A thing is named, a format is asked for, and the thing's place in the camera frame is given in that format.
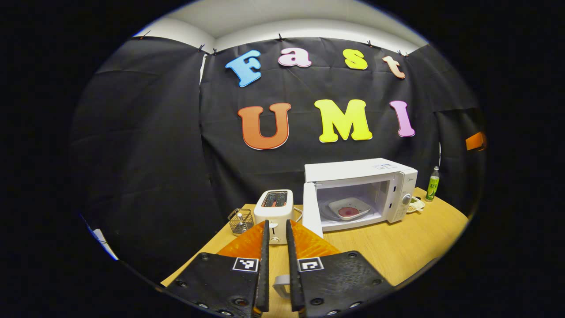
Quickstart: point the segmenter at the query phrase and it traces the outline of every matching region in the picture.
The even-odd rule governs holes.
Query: microwave control knob
[[[412,199],[412,196],[407,194],[402,198],[402,204],[406,205],[410,202],[410,199]]]

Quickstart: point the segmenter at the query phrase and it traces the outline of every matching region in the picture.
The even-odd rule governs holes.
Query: microwave door
[[[319,237],[324,238],[315,183],[306,182],[304,184],[304,198],[302,204],[302,211],[304,213],[302,216],[302,225],[316,233]]]

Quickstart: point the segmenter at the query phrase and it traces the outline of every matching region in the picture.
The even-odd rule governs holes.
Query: blue letter
[[[251,50],[225,65],[225,68],[231,68],[236,73],[237,77],[240,78],[240,87],[246,87],[261,77],[261,72],[251,70],[251,68],[256,70],[261,68],[261,63],[255,58],[259,55],[261,55],[259,51]],[[249,58],[249,62],[245,63],[245,59],[247,58]]]

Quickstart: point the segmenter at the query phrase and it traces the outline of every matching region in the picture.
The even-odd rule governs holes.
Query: white toaster
[[[293,219],[291,190],[265,191],[255,206],[255,224],[269,220],[271,244],[286,244],[286,221]]]

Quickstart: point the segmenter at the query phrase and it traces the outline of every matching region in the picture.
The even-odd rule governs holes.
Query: green bottle
[[[440,167],[433,167],[432,175],[429,177],[428,193],[425,195],[427,202],[433,201],[436,197],[437,185],[440,182]]]

